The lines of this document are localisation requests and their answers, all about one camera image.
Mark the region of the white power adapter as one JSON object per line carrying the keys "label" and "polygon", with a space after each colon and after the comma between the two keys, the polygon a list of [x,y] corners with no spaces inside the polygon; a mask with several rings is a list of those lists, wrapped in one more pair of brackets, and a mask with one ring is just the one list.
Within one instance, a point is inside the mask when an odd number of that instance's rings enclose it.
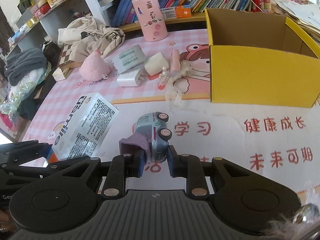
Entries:
{"label": "white power adapter", "polygon": [[139,87],[145,79],[145,71],[143,68],[130,69],[119,74],[117,83],[120,87]]}

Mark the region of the yellow cardboard box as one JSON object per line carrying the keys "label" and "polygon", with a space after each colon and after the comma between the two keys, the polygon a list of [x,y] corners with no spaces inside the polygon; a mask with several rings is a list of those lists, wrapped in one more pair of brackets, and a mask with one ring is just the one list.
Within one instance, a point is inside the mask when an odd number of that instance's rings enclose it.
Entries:
{"label": "yellow cardboard box", "polygon": [[312,107],[319,45],[286,16],[205,10],[214,103]]}

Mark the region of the pearl lace hair accessory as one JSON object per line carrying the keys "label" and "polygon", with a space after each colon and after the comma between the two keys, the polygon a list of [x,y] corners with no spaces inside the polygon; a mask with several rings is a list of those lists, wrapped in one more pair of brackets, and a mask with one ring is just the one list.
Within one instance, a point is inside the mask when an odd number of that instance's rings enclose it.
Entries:
{"label": "pearl lace hair accessory", "polygon": [[182,96],[189,89],[187,77],[191,76],[192,67],[189,61],[171,62],[168,68],[164,68],[158,78],[158,88],[163,87],[165,100],[178,105]]}

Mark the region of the small white paper box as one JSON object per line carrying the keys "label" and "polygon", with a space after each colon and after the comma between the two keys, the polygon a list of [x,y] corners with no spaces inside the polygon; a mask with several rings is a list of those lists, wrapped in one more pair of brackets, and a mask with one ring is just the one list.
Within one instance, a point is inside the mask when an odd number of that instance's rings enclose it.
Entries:
{"label": "small white paper box", "polygon": [[52,76],[54,80],[57,81],[62,81],[67,79],[69,77],[70,73],[72,72],[71,68],[56,68],[56,70],[53,72]]}

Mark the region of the beige hoodie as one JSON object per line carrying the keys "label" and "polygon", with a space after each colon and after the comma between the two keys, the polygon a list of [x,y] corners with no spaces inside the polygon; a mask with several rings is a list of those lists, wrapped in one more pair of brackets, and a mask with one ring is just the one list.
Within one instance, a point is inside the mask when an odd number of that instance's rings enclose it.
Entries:
{"label": "beige hoodie", "polygon": [[58,29],[59,45],[70,45],[69,59],[82,63],[94,51],[99,51],[101,58],[106,58],[125,41],[125,33],[120,28],[98,23],[88,14],[77,18],[67,27]]}

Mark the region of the pink checkered desk mat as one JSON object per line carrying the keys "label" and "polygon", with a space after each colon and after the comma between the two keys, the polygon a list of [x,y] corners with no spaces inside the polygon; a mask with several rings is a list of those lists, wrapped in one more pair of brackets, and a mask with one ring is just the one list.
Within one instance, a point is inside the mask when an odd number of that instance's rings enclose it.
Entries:
{"label": "pink checkered desk mat", "polygon": [[116,73],[90,82],[75,69],[54,85],[24,139],[53,143],[79,98],[99,93],[119,111],[98,152],[102,161],[118,154],[119,140],[131,135],[140,116],[164,112],[169,115],[170,143],[178,153],[196,155],[201,161],[223,157],[291,188],[302,199],[319,192],[319,106],[211,103],[208,64],[204,55],[193,61],[205,72],[199,79],[178,82],[182,100],[177,103],[165,99],[155,77],[146,77],[139,87],[120,87]]}

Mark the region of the orange white small box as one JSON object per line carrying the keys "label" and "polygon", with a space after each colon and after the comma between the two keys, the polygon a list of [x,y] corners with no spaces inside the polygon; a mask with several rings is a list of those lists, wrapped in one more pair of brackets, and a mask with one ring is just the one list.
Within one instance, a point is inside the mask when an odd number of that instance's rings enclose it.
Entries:
{"label": "orange white small box", "polygon": [[161,13],[165,20],[190,18],[191,8],[189,5],[162,8]]}

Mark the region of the pink tube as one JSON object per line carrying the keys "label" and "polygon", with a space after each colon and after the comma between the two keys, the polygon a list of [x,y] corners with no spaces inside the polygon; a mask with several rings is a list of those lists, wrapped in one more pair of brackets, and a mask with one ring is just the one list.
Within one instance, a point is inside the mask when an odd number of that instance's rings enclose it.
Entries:
{"label": "pink tube", "polygon": [[174,49],[170,59],[170,74],[175,76],[180,71],[180,53],[177,49]]}

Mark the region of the white usmile toothpaste box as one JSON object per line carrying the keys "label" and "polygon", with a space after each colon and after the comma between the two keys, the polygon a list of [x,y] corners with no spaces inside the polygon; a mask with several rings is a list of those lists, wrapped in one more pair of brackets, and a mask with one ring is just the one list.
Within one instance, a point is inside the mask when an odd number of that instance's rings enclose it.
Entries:
{"label": "white usmile toothpaste box", "polygon": [[99,93],[80,96],[57,133],[47,161],[96,157],[119,110]]}

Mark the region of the white sponge block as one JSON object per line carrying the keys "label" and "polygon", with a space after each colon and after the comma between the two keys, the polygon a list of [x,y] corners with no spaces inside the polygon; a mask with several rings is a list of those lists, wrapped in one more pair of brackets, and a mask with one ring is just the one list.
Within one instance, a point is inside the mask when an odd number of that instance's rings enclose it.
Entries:
{"label": "white sponge block", "polygon": [[144,63],[144,68],[150,76],[154,76],[169,68],[169,62],[162,52],[158,52],[152,57],[148,58]]}

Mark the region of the grey folded cloth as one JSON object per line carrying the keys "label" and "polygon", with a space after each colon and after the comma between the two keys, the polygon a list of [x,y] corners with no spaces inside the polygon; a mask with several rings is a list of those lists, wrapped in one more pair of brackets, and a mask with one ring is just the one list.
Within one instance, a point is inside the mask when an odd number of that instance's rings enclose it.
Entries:
{"label": "grey folded cloth", "polygon": [[28,73],[47,66],[47,59],[39,48],[31,48],[7,60],[4,75],[11,86],[16,86]]}

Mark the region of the clear tape roll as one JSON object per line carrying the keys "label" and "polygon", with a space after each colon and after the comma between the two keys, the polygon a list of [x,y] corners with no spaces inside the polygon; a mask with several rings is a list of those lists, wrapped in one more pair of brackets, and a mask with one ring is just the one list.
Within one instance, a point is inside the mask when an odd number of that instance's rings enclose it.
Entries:
{"label": "clear tape roll", "polygon": [[118,74],[122,74],[127,70],[143,63],[146,60],[146,56],[143,53],[140,45],[134,45],[122,53],[116,55],[113,59],[113,65]]}

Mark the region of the pink plush toy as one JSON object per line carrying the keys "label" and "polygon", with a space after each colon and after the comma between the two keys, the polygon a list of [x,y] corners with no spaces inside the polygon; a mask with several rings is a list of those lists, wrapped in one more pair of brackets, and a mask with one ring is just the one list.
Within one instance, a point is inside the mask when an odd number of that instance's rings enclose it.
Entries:
{"label": "pink plush toy", "polygon": [[102,58],[99,50],[93,51],[82,63],[79,73],[87,81],[100,81],[108,79],[111,72],[109,64]]}

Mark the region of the blue toy car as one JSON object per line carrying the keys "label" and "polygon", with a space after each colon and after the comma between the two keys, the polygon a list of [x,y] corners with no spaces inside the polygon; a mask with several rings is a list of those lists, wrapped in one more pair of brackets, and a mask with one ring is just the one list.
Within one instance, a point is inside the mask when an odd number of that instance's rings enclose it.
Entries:
{"label": "blue toy car", "polygon": [[121,155],[133,155],[138,149],[144,153],[145,161],[163,162],[172,132],[167,128],[169,116],[163,112],[144,114],[132,125],[132,135],[119,141]]}

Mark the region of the pink cylindrical container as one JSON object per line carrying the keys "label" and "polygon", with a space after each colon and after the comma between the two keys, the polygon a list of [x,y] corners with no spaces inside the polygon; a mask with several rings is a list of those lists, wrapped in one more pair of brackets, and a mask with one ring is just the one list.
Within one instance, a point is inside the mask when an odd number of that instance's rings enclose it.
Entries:
{"label": "pink cylindrical container", "polygon": [[132,0],[132,5],[147,42],[156,42],[167,37],[168,31],[158,0]]}

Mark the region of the wooden chess board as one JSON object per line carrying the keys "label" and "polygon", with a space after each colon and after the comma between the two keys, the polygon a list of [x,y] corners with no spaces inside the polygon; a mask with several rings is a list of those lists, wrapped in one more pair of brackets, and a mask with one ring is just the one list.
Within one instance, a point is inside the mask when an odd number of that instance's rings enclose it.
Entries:
{"label": "wooden chess board", "polygon": [[58,61],[58,67],[61,70],[74,69],[82,65],[81,62],[75,62],[70,59],[70,54],[72,52],[71,47],[72,46],[70,44],[64,44],[61,49],[61,54]]}

